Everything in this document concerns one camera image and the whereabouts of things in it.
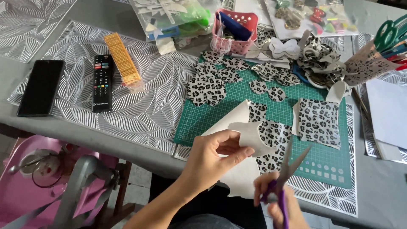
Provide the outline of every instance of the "right hand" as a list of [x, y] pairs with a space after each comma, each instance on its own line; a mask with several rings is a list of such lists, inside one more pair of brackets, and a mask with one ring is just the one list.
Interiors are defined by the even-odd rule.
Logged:
[[[260, 204], [260, 195], [267, 191], [268, 184], [277, 180], [280, 174], [278, 172], [265, 173], [254, 180], [254, 206]], [[299, 228], [299, 229], [309, 229], [307, 222], [302, 216], [300, 205], [298, 204], [297, 198], [294, 196], [294, 191], [288, 187], [284, 186], [285, 193], [285, 206], [288, 211], [289, 228]], [[274, 224], [278, 229], [283, 229], [283, 215], [277, 202], [269, 204], [267, 207], [269, 215], [273, 218]]]

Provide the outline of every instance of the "person's lap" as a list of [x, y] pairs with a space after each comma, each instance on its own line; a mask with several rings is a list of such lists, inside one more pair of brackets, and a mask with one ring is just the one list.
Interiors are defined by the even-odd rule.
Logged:
[[[174, 181], [153, 174], [149, 202], [160, 195]], [[267, 228], [261, 205], [254, 207], [251, 199], [227, 197], [229, 193], [229, 189], [220, 186], [215, 186], [210, 191], [203, 191], [176, 213], [171, 224], [185, 221], [195, 215], [214, 214], [245, 229]]]

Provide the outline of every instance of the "green scissors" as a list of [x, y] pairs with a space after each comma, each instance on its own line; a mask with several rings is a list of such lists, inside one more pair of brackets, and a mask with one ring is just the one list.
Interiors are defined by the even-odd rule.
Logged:
[[407, 14], [399, 19], [385, 21], [379, 28], [374, 39], [376, 50], [381, 53], [387, 49], [394, 47], [399, 42], [407, 39]]

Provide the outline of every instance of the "purple scissors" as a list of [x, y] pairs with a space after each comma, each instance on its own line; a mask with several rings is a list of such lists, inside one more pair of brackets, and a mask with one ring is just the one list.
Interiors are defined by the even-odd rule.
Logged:
[[285, 182], [294, 174], [298, 166], [301, 164], [302, 160], [304, 160], [305, 156], [309, 152], [309, 150], [312, 148], [312, 145], [309, 145], [306, 150], [302, 154], [300, 154], [291, 165], [288, 165], [288, 161], [291, 155], [291, 148], [293, 145], [293, 137], [290, 137], [290, 143], [288, 144], [287, 151], [284, 156], [284, 160], [282, 161], [281, 164], [281, 171], [280, 171], [280, 176], [277, 178], [277, 180], [273, 180], [272, 182], [269, 183], [267, 187], [267, 191], [263, 194], [261, 197], [260, 201], [267, 203], [267, 197], [271, 192], [276, 193], [278, 197], [278, 206], [281, 209], [282, 215], [283, 215], [283, 228], [288, 229], [288, 212], [287, 208], [285, 205], [285, 196], [284, 196], [284, 184]]

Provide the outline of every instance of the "tv remote control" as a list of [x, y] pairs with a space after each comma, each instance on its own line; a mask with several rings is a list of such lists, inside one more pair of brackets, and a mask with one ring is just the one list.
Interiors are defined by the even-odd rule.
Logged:
[[112, 83], [114, 75], [111, 55], [95, 56], [92, 112], [112, 110]]

